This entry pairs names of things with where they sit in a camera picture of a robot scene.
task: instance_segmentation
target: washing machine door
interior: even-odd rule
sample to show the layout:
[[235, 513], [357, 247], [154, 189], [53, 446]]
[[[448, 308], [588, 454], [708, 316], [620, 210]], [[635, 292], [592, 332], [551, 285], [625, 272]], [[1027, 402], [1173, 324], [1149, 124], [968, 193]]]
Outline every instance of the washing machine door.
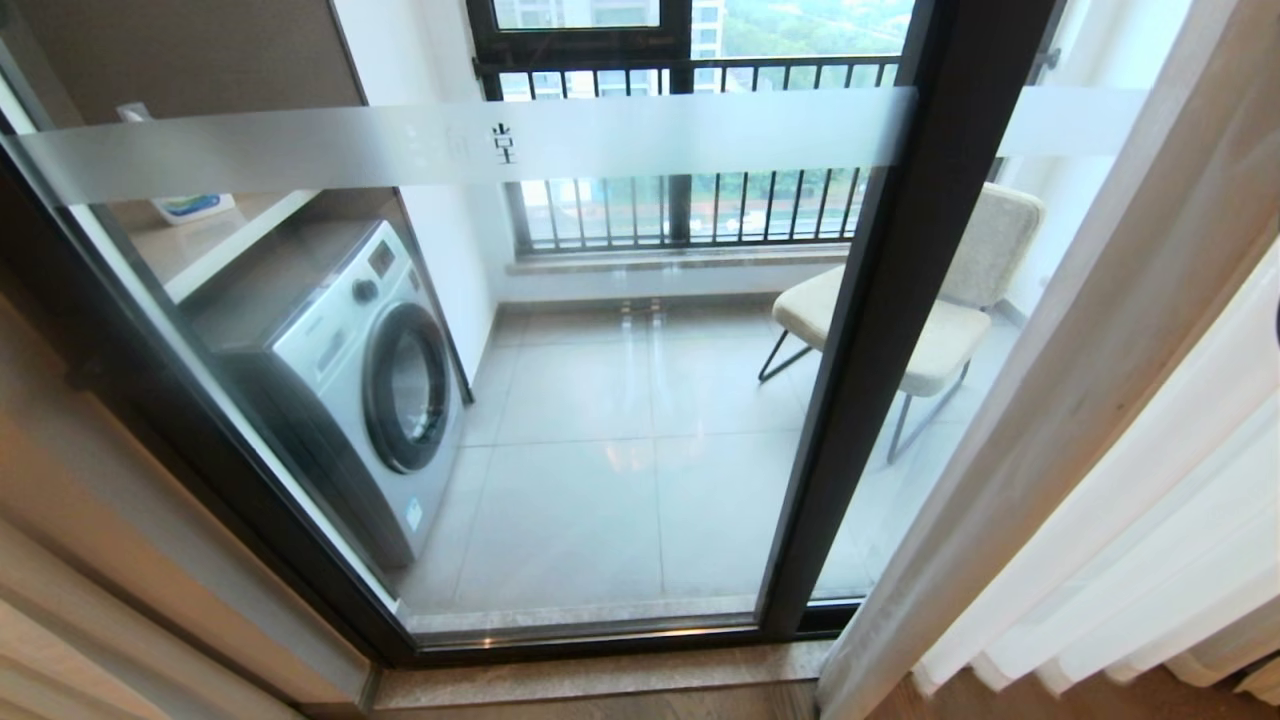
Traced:
[[365, 361], [365, 420], [388, 468], [431, 461], [449, 421], [444, 333], [421, 305], [403, 302], [374, 327]]

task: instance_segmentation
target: wooden floor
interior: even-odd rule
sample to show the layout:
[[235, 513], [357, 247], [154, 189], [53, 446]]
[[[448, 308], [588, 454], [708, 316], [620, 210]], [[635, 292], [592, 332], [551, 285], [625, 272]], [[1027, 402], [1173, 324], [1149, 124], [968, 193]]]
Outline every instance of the wooden floor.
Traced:
[[[380, 712], [378, 719], [449, 720], [808, 720], [815, 683], [644, 693], [467, 708]], [[964, 673], [923, 700], [904, 682], [869, 720], [1276, 720], [1280, 712], [1228, 688], [1193, 688], [1165, 669], [1130, 685], [1094, 678], [1053, 698], [1034, 678], [996, 694]]]

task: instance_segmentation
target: frosted glass strip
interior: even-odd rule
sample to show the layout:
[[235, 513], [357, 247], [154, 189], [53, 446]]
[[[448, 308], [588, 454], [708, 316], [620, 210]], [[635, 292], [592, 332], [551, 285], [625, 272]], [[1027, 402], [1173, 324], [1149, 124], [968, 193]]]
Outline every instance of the frosted glass strip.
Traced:
[[997, 155], [1117, 155], [1146, 100], [1146, 90], [1024, 87]]
[[333, 108], [10, 138], [65, 204], [297, 187], [887, 165], [910, 87]]

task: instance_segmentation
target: window sill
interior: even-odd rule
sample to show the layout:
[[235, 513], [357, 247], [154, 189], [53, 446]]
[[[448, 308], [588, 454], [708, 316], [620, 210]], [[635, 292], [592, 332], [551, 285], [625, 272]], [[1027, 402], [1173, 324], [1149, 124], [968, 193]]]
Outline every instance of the window sill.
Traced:
[[664, 270], [668, 268], [741, 268], [763, 265], [806, 265], [844, 263], [849, 243], [831, 242], [803, 247], [652, 250], [573, 252], [559, 256], [532, 256], [507, 265], [508, 275], [562, 273], [612, 273], [617, 270]]

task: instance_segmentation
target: glass door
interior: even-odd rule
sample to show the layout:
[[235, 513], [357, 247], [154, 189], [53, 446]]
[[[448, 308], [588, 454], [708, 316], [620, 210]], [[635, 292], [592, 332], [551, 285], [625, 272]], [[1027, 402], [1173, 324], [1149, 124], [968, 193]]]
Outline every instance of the glass door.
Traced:
[[1053, 3], [1002, 5], [12, 3], [5, 290], [372, 657], [786, 639]]

